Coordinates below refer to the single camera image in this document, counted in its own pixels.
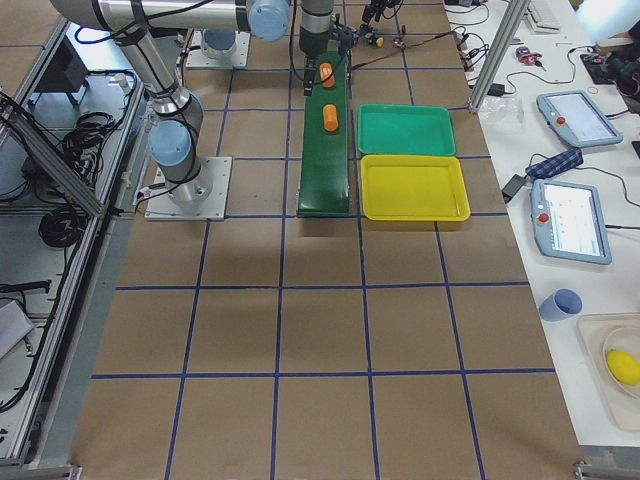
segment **yellow object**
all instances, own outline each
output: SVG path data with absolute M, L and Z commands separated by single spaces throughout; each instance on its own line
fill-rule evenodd
M 324 88 L 333 88 L 336 84 L 336 77 L 333 75 L 333 67 L 329 62 L 321 63 L 318 67 L 320 70 L 320 81 Z
M 461 222 L 471 214 L 456 157 L 365 155 L 360 168 L 367 218 Z
M 625 385 L 633 387 L 640 383 L 640 363 L 627 352 L 609 350 L 607 352 L 607 367 L 616 380 Z
M 333 103 L 322 107 L 322 121 L 327 132 L 335 132 L 338 129 L 338 110 Z

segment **orange object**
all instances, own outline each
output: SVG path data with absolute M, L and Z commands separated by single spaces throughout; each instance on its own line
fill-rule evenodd
M 336 77 L 333 75 L 333 68 L 328 62 L 320 64 L 320 81 L 324 88 L 333 88 L 336 84 Z
M 333 103 L 322 107 L 322 121 L 327 132 L 335 132 L 338 129 L 338 110 Z

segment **yellow lemon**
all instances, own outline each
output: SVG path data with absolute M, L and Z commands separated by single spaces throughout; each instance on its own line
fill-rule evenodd
M 614 377 L 625 385 L 640 383 L 640 362 L 622 350 L 607 352 L 607 366 Z

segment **yellow tray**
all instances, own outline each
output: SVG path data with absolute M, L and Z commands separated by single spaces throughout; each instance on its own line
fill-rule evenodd
M 471 214 L 456 157 L 366 155 L 360 169 L 367 218 L 461 222 Z

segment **beige tray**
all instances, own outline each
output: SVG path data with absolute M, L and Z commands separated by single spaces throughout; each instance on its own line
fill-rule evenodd
M 640 329 L 640 313 L 584 315 L 577 325 L 596 383 L 614 422 L 621 430 L 640 432 L 640 399 L 626 393 L 611 376 L 603 354 L 605 339 L 611 332 L 620 328 Z

